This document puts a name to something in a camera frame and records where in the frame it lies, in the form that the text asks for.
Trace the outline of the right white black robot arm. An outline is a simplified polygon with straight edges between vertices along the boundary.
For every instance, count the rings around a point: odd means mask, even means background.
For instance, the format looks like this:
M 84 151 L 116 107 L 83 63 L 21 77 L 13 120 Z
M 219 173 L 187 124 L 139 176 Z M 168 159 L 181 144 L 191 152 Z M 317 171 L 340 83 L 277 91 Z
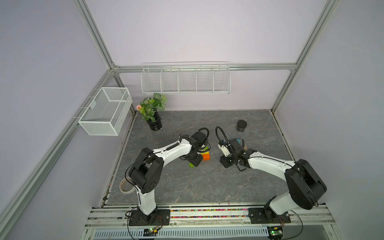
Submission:
M 253 149 L 245 150 L 237 139 L 220 140 L 218 148 L 223 152 L 220 162 L 225 168 L 260 170 L 286 182 L 288 191 L 265 204 L 264 215 L 268 218 L 279 217 L 296 208 L 311 210 L 319 205 L 327 191 L 326 184 L 306 160 L 286 161 Z

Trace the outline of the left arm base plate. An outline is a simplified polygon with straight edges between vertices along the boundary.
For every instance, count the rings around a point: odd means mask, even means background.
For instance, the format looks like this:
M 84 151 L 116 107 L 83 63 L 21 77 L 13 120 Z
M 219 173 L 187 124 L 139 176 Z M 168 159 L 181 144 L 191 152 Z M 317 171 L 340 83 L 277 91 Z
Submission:
M 129 226 L 168 226 L 170 219 L 171 211 L 169 209 L 155 209 L 149 215 L 134 209 L 130 212 Z

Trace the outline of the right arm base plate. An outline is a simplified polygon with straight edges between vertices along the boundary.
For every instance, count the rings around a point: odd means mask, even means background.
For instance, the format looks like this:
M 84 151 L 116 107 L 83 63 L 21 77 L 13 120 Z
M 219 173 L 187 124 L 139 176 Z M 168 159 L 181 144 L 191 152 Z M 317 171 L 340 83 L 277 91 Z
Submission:
M 249 208 L 248 217 L 252 224 L 284 225 L 291 223 L 291 218 L 288 213 L 277 215 L 272 210 L 265 208 Z

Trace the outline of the orange block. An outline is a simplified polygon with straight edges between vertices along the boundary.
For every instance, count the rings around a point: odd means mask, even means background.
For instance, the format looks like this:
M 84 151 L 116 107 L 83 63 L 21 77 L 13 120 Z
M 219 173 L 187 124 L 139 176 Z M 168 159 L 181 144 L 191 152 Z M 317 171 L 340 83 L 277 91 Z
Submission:
M 201 156 L 203 157 L 203 161 L 209 161 L 211 159 L 210 153 L 201 153 Z

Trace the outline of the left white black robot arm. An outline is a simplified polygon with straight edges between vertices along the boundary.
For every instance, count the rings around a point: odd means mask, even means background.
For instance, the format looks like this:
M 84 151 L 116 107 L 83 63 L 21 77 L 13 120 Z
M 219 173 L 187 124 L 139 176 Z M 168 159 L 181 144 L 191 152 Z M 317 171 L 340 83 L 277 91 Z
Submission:
M 128 176 L 137 189 L 141 214 L 149 217 L 157 210 L 155 188 L 160 182 L 163 168 L 176 159 L 188 161 L 197 167 L 203 161 L 202 153 L 209 143 L 209 135 L 207 128 L 200 128 L 193 135 L 180 135 L 177 141 L 159 149 L 141 150 L 128 168 Z

